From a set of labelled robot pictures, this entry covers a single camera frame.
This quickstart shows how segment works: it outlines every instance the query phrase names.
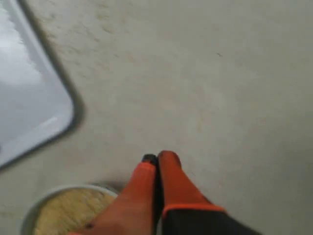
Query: white bowl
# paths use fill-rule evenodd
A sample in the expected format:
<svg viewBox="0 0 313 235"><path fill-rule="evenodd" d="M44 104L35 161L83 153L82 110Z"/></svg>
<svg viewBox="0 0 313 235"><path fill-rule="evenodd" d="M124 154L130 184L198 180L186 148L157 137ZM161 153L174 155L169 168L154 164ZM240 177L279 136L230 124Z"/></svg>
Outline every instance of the white bowl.
<svg viewBox="0 0 313 235"><path fill-rule="evenodd" d="M34 227L35 223L38 217L38 213L40 211L41 206L54 196L56 194L68 190L68 189L73 189L73 188L89 188L93 189L96 191L104 192L107 193L113 197L117 197L117 193L115 192L114 189L111 189L106 186L96 186L96 185L66 185L66 186L60 186L57 188L54 188L50 190L44 197L41 199L37 200L28 210L27 213L25 214L23 220L22 220L22 225L21 225L21 230L20 230L20 235L33 235L34 232Z"/></svg>

